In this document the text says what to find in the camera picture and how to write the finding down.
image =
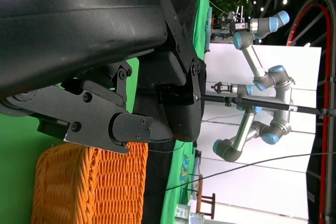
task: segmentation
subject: black metal frame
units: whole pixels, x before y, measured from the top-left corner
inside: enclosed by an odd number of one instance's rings
[[[140,64],[142,59],[149,59],[148,77],[156,86],[169,126],[152,116],[130,114],[125,109],[126,80],[132,74],[126,61],[88,69],[60,86],[4,98],[1,113],[36,117],[42,133],[122,154],[129,151],[127,142],[161,142],[173,136],[195,141],[201,124],[197,54],[170,0],[160,1],[167,27],[166,42],[127,58],[139,57]],[[155,61],[157,54],[165,59],[164,66]],[[169,69],[168,74],[162,73],[162,68]]]

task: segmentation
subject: black rod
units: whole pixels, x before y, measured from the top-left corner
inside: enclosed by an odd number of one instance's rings
[[[208,102],[222,102],[225,103],[225,97],[221,97],[219,95],[208,95],[202,94],[201,100],[208,101]]]
[[[258,101],[258,100],[252,100],[252,99],[246,99],[246,98],[235,98],[233,99],[233,102],[236,104],[241,104],[241,105],[258,106],[258,107],[275,109],[275,110],[295,111],[295,112],[314,114],[314,115],[321,114],[321,112],[316,108],[281,104],[281,103],[276,103],[276,102]]]

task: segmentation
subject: silver metal tube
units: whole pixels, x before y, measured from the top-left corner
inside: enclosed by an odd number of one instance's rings
[[[248,131],[245,143],[250,141],[252,138],[255,138],[255,137],[258,137],[258,136],[259,136],[259,131],[256,128],[251,127]],[[232,143],[234,143],[235,139],[236,139],[236,136],[230,138],[230,141]]]
[[[276,88],[276,98],[283,101],[285,104],[291,104],[292,102],[292,88],[290,86],[283,88]],[[278,110],[274,112],[274,121],[289,123],[290,111]]]
[[[249,130],[253,123],[254,117],[255,117],[255,113],[245,111],[243,119],[238,129],[235,141],[232,145],[232,147],[236,149],[237,151],[241,152],[243,150],[243,147],[247,139],[247,136],[249,135]]]
[[[253,72],[253,75],[255,76],[255,79],[261,79],[263,78],[266,73],[259,61],[259,58],[254,51],[253,46],[249,46],[242,50],[243,54],[247,60],[248,65],[250,66],[250,69]]]

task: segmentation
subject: white panel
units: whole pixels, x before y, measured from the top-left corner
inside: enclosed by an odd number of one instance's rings
[[[202,151],[203,158],[220,160],[223,162],[222,165],[225,166],[226,162],[213,152],[212,146],[217,139],[233,137],[236,135],[237,130],[237,125],[204,122],[197,140],[197,149]],[[245,144],[243,153],[237,162],[250,164],[270,158],[308,154],[311,152],[314,138],[314,134],[291,132],[283,136],[275,145],[266,144],[261,138],[254,138]],[[308,161],[309,156],[293,157],[261,163],[258,166],[305,173]]]
[[[241,165],[202,159],[201,173],[203,176],[208,176],[239,166]],[[202,195],[210,196],[212,193],[216,194],[216,202],[308,218],[304,173],[256,166],[246,167],[205,179]]]
[[[267,71],[283,65],[296,82],[296,89],[316,90],[321,48],[254,46],[259,60]],[[253,74],[242,51],[233,44],[210,43],[205,55],[207,81],[252,84]]]
[[[201,211],[209,212],[209,205],[202,204]],[[213,221],[206,220],[207,224],[307,224],[307,220],[279,216],[267,212],[253,211],[249,209],[237,208],[216,204],[215,218]]]

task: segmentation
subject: wicker basket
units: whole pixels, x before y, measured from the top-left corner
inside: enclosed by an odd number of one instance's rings
[[[147,144],[127,155],[77,144],[45,151],[36,166],[32,223],[141,223]]]

